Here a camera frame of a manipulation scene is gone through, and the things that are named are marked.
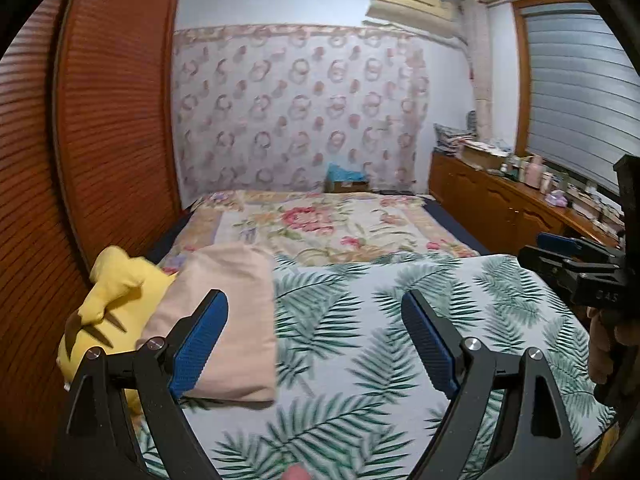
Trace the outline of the person's right hand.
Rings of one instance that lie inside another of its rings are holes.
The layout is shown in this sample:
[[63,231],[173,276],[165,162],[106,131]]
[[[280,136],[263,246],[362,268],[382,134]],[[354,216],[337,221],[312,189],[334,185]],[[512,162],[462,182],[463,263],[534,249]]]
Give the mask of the person's right hand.
[[589,376],[596,384],[603,385],[612,375],[616,362],[613,356],[612,339],[625,347],[638,347],[639,325],[616,326],[614,336],[610,336],[603,324],[602,314],[599,310],[589,307],[587,316],[590,321]]

